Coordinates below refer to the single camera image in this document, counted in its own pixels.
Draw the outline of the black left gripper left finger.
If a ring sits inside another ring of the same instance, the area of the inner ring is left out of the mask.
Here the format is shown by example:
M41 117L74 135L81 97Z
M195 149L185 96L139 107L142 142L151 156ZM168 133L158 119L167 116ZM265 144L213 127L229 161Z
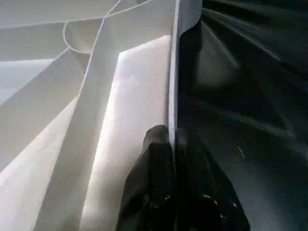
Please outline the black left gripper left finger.
M116 230L172 231L175 223L175 177L168 129L150 128L138 160L128 174Z

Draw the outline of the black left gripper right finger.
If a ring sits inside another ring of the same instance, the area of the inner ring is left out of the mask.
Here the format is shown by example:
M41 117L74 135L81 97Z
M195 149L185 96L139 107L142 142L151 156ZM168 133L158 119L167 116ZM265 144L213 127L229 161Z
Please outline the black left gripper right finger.
M235 189L194 133L176 131L178 231L248 231L250 224Z

